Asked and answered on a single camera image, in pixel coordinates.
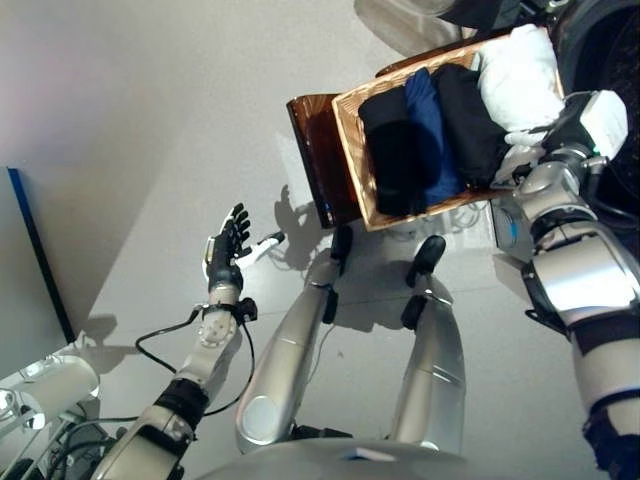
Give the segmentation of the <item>robot left hand black white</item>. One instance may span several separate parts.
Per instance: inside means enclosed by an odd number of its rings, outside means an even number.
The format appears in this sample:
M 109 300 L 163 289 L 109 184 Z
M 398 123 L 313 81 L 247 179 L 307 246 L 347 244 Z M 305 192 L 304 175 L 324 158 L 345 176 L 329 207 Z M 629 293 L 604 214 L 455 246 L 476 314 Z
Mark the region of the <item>robot left hand black white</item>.
M 208 293 L 219 285 L 231 285 L 241 291 L 242 271 L 257 263 L 286 238 L 282 231 L 276 231 L 254 244 L 246 245 L 250 238 L 250 226 L 247 209 L 243 203 L 238 203 L 229 210 L 218 233 L 207 238 L 202 271 Z

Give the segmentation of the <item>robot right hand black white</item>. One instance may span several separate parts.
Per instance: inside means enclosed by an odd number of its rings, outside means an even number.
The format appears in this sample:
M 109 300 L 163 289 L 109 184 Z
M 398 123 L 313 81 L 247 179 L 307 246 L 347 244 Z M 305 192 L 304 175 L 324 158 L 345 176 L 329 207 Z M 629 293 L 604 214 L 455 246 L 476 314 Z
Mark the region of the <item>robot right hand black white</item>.
M 627 109 L 612 90 L 581 91 L 564 99 L 564 108 L 546 125 L 509 132 L 510 145 L 541 147 L 548 154 L 562 148 L 576 148 L 586 158 L 601 156 L 613 160 L 629 133 Z

